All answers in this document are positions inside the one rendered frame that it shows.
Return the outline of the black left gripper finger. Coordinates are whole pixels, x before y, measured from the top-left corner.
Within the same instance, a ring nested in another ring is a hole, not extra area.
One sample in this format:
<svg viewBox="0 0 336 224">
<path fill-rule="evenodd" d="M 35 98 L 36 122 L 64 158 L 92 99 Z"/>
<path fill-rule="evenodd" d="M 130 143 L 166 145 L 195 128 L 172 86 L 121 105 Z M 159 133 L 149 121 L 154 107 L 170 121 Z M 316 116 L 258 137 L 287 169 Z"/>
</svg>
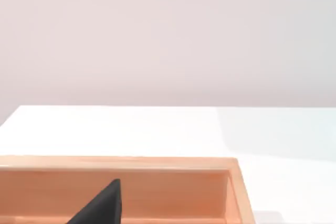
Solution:
<svg viewBox="0 0 336 224">
<path fill-rule="evenodd" d="M 114 179 L 66 224 L 121 224 L 121 181 Z"/>
</svg>

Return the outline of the shallow salmon-coloured box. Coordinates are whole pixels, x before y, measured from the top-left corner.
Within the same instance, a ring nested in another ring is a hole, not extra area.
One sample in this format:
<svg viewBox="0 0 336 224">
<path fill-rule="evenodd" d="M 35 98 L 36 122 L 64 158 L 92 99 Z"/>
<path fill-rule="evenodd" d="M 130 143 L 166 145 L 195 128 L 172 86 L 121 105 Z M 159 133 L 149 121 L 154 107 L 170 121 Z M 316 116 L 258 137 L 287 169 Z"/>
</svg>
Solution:
<svg viewBox="0 0 336 224">
<path fill-rule="evenodd" d="M 112 180 L 121 224 L 256 224 L 233 157 L 0 156 L 0 224 L 66 224 Z"/>
</svg>

